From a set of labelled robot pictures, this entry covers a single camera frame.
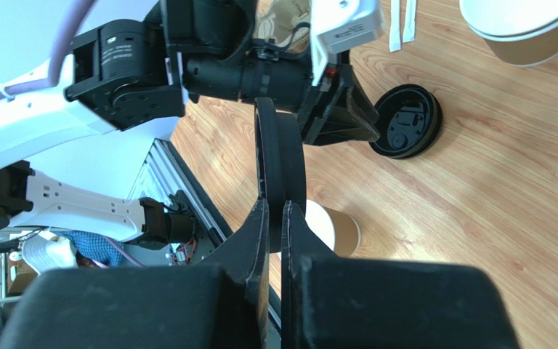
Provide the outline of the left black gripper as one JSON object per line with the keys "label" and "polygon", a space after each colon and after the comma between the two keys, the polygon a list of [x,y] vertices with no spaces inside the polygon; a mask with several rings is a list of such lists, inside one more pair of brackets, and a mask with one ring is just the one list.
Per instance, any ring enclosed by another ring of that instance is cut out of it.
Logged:
{"label": "left black gripper", "polygon": [[312,85],[309,55],[296,60],[261,59],[250,52],[236,63],[205,55],[183,62],[182,82],[191,97],[204,96],[254,104],[268,97],[276,109],[292,114],[303,143],[333,145],[374,142],[379,115],[351,65],[330,65],[320,84]]}

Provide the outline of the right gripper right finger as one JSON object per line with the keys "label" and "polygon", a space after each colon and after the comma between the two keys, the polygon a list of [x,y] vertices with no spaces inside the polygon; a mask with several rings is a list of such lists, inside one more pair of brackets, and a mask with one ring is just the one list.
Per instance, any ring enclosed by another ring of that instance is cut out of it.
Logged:
{"label": "right gripper right finger", "polygon": [[337,256],[294,201],[282,223],[284,348],[518,348],[496,285],[468,265]]}

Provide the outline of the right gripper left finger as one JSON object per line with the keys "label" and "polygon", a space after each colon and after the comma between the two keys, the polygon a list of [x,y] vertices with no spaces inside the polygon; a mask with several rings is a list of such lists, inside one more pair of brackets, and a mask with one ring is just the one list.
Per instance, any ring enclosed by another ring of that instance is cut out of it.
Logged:
{"label": "right gripper left finger", "polygon": [[0,348],[265,348],[269,221],[261,198],[196,265],[48,271],[15,306]]}

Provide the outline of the black coffee cup lid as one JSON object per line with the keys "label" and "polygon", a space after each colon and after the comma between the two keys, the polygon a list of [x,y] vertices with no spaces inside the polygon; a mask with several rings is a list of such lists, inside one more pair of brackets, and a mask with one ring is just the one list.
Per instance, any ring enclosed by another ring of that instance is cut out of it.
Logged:
{"label": "black coffee cup lid", "polygon": [[283,207],[287,201],[307,208],[304,151],[299,124],[291,113],[279,112],[269,97],[258,97],[255,107],[255,145],[258,192],[269,205],[270,252],[281,250]]}

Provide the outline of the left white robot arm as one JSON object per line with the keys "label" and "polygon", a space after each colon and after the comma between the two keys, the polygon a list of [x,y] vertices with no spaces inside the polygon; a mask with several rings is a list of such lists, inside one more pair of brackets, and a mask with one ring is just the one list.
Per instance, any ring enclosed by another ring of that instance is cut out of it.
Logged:
{"label": "left white robot arm", "polygon": [[191,214],[151,198],[122,199],[33,168],[53,153],[69,172],[83,153],[128,159],[134,130],[213,97],[252,104],[259,199],[269,250],[281,245],[283,207],[305,205],[303,145],[375,141],[377,112],[349,51],[379,38],[377,1],[159,1],[142,21],[78,33],[92,1],[77,1],[43,65],[0,87],[0,230],[55,227],[160,249],[189,241]]}

